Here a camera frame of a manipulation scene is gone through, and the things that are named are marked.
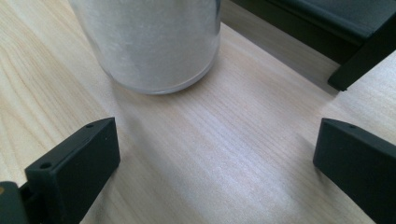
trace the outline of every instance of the glass jar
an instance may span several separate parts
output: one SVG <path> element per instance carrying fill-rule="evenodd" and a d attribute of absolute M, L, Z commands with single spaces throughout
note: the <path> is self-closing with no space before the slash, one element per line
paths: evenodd
<path fill-rule="evenodd" d="M 219 51 L 220 0 L 69 0 L 95 56 L 121 85 L 182 90 Z"/>

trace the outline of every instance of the wood grain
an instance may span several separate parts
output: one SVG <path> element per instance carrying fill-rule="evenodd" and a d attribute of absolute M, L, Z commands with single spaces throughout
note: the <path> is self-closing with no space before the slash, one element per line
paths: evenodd
<path fill-rule="evenodd" d="M 275 34 L 288 57 L 331 63 Z M 21 185 L 31 162 L 114 116 L 120 168 L 83 223 L 372 223 L 312 158 L 323 117 L 396 144 L 395 61 L 334 95 L 222 24 L 207 76 L 147 96 L 100 69 L 67 1 L 0 1 L 1 180 Z"/>

